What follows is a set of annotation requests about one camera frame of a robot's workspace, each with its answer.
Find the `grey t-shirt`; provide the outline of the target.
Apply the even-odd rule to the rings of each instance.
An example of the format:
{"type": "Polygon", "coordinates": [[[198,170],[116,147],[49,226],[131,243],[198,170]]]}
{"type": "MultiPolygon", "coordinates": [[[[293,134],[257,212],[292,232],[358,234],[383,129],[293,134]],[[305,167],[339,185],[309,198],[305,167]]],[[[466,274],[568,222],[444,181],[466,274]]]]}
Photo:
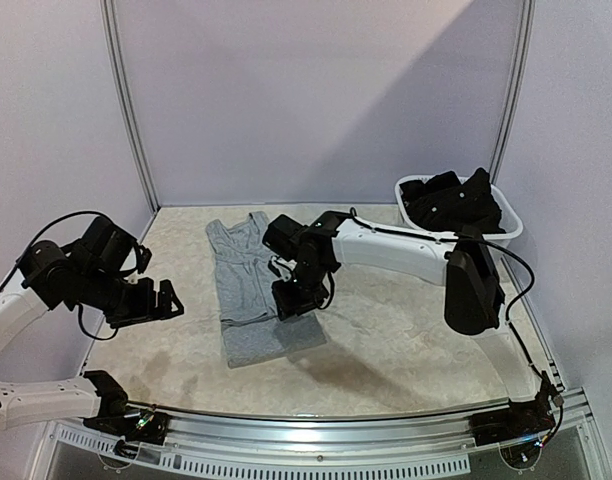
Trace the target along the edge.
{"type": "Polygon", "coordinates": [[[273,253],[262,243],[268,224],[266,213],[255,211],[231,227],[219,220],[206,227],[214,258],[222,342],[231,369],[287,357],[327,342],[313,313],[279,319],[271,291],[277,276],[268,267],[273,253]]]}

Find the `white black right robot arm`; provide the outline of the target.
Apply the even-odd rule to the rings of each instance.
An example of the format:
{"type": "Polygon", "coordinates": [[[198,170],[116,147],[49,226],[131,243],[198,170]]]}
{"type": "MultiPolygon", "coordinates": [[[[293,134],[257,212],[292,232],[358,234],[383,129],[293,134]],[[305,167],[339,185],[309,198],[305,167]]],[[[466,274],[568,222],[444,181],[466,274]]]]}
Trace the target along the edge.
{"type": "Polygon", "coordinates": [[[560,392],[538,369],[511,319],[526,293],[506,298],[492,253],[512,253],[478,230],[407,230],[371,223],[355,209],[329,210],[309,225],[282,214],[268,225],[262,243],[280,261],[272,294],[281,319],[327,308],[335,292],[333,275],[343,265],[411,275],[443,287],[445,323],[473,338],[493,364],[515,404],[502,421],[510,435],[523,436],[540,422],[538,402],[562,405],[560,392]]]}

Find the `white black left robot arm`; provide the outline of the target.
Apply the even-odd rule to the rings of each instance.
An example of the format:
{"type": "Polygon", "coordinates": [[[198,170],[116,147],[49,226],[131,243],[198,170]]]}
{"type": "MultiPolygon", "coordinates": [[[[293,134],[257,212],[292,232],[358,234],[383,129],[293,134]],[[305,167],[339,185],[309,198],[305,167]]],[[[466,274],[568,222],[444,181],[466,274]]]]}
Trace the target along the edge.
{"type": "MultiPolygon", "coordinates": [[[[145,276],[152,257],[107,215],[93,211],[83,235],[59,246],[36,234],[0,284],[0,352],[59,306],[99,311],[113,332],[182,315],[169,280],[145,276]]],[[[169,415],[132,409],[121,385],[103,370],[66,380],[0,381],[0,432],[26,424],[80,418],[85,427],[120,440],[164,443],[169,415]]]]}

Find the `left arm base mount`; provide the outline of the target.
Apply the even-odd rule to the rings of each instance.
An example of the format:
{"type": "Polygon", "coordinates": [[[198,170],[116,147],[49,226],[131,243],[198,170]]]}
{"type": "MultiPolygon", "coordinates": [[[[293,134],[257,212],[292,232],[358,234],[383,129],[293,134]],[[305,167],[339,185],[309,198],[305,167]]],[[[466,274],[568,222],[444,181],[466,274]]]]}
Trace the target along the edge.
{"type": "Polygon", "coordinates": [[[89,429],[121,437],[127,442],[163,445],[171,417],[154,407],[133,408],[116,400],[102,403],[99,412],[83,420],[89,429]]]}

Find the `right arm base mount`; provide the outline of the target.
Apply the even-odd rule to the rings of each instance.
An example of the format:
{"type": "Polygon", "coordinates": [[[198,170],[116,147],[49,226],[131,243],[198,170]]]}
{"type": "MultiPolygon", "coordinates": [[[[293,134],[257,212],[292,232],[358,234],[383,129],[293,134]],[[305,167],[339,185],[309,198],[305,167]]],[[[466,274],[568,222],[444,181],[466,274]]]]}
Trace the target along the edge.
{"type": "Polygon", "coordinates": [[[532,438],[555,430],[557,421],[547,400],[510,401],[502,409],[473,414],[469,431],[477,446],[532,438]]]}

